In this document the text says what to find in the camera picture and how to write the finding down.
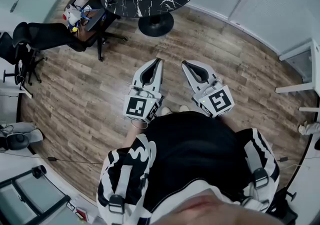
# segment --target round table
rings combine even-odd
[[[109,12],[122,17],[140,18],[140,31],[150,37],[167,34],[174,26],[170,12],[190,0],[101,0]]]

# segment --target metal frame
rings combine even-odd
[[[26,171],[24,173],[21,173],[15,177],[12,177],[10,179],[6,179],[2,182],[0,182],[0,189],[12,185],[14,189],[17,191],[21,199],[28,205],[28,207],[36,214],[36,217],[27,222],[25,225],[38,225],[41,222],[43,222],[45,219],[47,219],[50,215],[52,215],[55,211],[57,211],[60,207],[62,207],[64,204],[70,201],[70,197],[68,195],[64,195],[62,199],[60,199],[57,203],[55,203],[53,206],[51,206],[48,210],[42,212],[39,210],[32,201],[28,198],[28,196],[24,193],[24,191],[20,188],[16,180],[25,177],[29,174],[32,174],[35,168],[40,168],[40,166],[33,167],[31,170]],[[3,225],[11,225],[5,215],[0,210],[0,222]]]

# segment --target office chair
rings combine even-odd
[[[69,8],[76,0],[70,0],[66,6]],[[97,52],[99,61],[102,58],[102,45],[108,37],[118,38],[123,41],[128,39],[124,36],[105,32],[115,19],[120,16],[106,11],[100,0],[89,0],[82,8],[90,6],[91,9],[97,10],[95,15],[90,18],[84,26],[89,37],[85,41],[77,38],[77,34],[71,32],[62,23],[20,23],[13,32],[13,46],[19,44],[28,44],[33,50],[42,51],[54,47],[68,45],[77,52],[83,52],[86,48],[91,47],[97,42]]]
[[[272,203],[270,204],[267,214],[270,214],[283,222],[285,225],[296,224],[298,214],[295,213],[289,206],[286,197],[290,196],[293,201],[297,193],[291,194],[288,192],[288,188],[284,187],[275,193]]]
[[[18,45],[17,47],[14,47],[13,39],[7,32],[4,32],[0,37],[0,58],[3,58],[10,64],[15,65],[14,73],[6,73],[6,70],[4,70],[3,83],[6,81],[7,77],[14,77],[16,85],[23,83],[27,73],[29,73],[28,82],[30,85],[32,74],[34,74],[38,82],[41,83],[35,68],[39,62],[46,60],[46,58],[36,61],[36,53],[32,50],[28,51],[28,48],[25,45]]]

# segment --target wire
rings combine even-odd
[[[74,160],[64,160],[64,159],[59,159],[56,157],[38,157],[38,156],[29,156],[29,155],[17,155],[17,154],[11,154],[7,152],[1,152],[3,154],[11,155],[11,156],[17,156],[17,157],[23,157],[23,158],[31,158],[31,159],[44,159],[44,160],[49,160],[50,162],[56,162],[56,161],[61,161],[61,162],[71,162],[71,163],[82,163],[82,164],[91,164],[91,165],[103,165],[104,163],[93,163],[93,162],[85,162],[85,161],[74,161]]]
[[[320,159],[320,156],[315,156],[315,157],[305,157],[303,158],[303,160],[305,159]],[[289,160],[301,160],[301,158],[287,158],[287,157],[281,157],[279,160],[277,160],[278,162],[282,163],[282,162],[286,162]]]
[[[303,165],[302,165],[302,164],[292,164],[292,165],[289,165],[289,166],[287,166],[287,167],[285,167],[285,168],[282,168],[282,169],[280,169],[280,170],[285,170],[285,169],[288,169],[288,168],[290,168],[290,167],[295,167],[295,166],[297,166],[297,167],[302,167]]]
[[[18,66],[19,66],[19,74],[16,75],[15,81],[18,82],[18,77],[22,78],[22,81],[21,81],[20,86],[23,86],[23,85],[24,85],[24,82],[25,82],[25,78],[21,75],[22,67],[23,67],[23,64],[22,64],[22,61],[21,61],[21,60],[19,60]]]
[[[0,96],[8,96],[9,98],[10,98],[10,97],[18,97],[18,96],[6,95],[6,94],[0,94]]]

